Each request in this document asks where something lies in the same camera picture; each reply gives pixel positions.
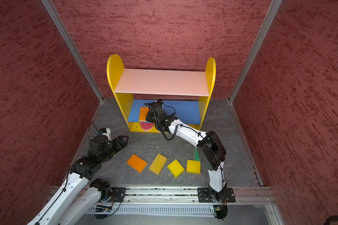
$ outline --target textured red wall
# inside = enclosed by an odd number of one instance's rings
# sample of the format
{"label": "textured red wall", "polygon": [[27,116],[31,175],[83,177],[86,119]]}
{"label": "textured red wall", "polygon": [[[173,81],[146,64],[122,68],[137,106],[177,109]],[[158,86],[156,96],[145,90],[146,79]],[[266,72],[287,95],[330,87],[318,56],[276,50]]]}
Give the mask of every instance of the textured red wall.
{"label": "textured red wall", "polygon": [[338,214],[338,1],[283,1],[234,106],[285,224]]}
{"label": "textured red wall", "polygon": [[53,0],[105,97],[108,57],[126,68],[204,71],[216,59],[214,98],[228,98],[271,0]]}
{"label": "textured red wall", "polygon": [[0,0],[0,224],[41,210],[97,105],[40,0]]}

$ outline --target dark gray marble surface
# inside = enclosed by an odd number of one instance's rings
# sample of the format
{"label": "dark gray marble surface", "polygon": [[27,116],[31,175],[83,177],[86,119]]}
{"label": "dark gray marble surface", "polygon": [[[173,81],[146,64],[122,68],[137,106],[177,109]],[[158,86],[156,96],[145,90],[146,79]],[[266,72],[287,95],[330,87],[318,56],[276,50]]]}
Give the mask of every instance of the dark gray marble surface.
{"label": "dark gray marble surface", "polygon": [[[194,158],[194,146],[180,137],[168,142],[160,133],[130,132],[115,99],[105,100],[95,126],[98,129],[110,128],[112,139],[118,135],[128,135],[129,143],[111,160],[103,163],[92,180],[101,178],[116,185],[209,185],[209,175],[204,167],[201,168],[201,174],[183,172],[177,178],[174,178],[167,168],[167,165],[175,159],[186,168],[187,159]],[[212,100],[209,103],[201,130],[215,131],[227,150],[224,177],[228,186],[254,186],[252,173],[227,101]],[[90,137],[94,137],[95,134],[96,130],[91,126]],[[77,158],[85,155],[87,150],[88,141],[85,141]],[[149,166],[158,153],[166,156],[167,162],[161,173],[156,175],[149,170]],[[142,173],[126,164],[132,154],[148,162]]]}

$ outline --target metal bracket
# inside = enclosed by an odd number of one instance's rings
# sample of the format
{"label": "metal bracket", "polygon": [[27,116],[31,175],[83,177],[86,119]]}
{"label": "metal bracket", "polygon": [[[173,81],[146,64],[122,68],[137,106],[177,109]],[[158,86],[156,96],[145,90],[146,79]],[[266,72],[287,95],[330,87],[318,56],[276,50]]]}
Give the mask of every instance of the metal bracket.
{"label": "metal bracket", "polygon": [[[225,190],[225,196],[227,197],[227,202],[235,202],[234,191],[232,188],[229,187]],[[198,188],[198,200],[199,202],[213,202],[209,188]]]}
{"label": "metal bracket", "polygon": [[114,202],[123,202],[126,188],[111,188],[111,190],[115,196]]}

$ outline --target bright yellow sponge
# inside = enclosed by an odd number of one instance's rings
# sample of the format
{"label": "bright yellow sponge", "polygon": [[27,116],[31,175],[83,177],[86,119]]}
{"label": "bright yellow sponge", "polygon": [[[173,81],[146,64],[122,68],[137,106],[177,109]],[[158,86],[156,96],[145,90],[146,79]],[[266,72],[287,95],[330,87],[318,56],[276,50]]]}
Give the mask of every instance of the bright yellow sponge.
{"label": "bright yellow sponge", "polygon": [[157,154],[154,161],[151,163],[149,170],[153,173],[159,175],[161,170],[164,167],[164,164],[167,162],[167,158],[164,155]]}
{"label": "bright yellow sponge", "polygon": [[184,172],[184,167],[178,162],[178,160],[172,161],[168,165],[168,169],[174,175],[175,178],[177,178],[180,174]]}
{"label": "bright yellow sponge", "polygon": [[200,161],[187,160],[187,173],[200,174]]}

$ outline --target red side wall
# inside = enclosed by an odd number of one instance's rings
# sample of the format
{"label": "red side wall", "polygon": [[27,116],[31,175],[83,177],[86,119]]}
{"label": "red side wall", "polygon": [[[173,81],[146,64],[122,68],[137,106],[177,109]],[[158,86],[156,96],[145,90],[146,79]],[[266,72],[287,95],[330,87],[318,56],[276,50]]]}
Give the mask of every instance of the red side wall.
{"label": "red side wall", "polygon": [[285,224],[338,214],[338,1],[283,1],[234,106]]}
{"label": "red side wall", "polygon": [[216,59],[214,98],[228,98],[271,0],[53,0],[105,97],[108,57],[126,68],[204,71]]}
{"label": "red side wall", "polygon": [[40,0],[0,1],[0,224],[41,210],[97,105]]}

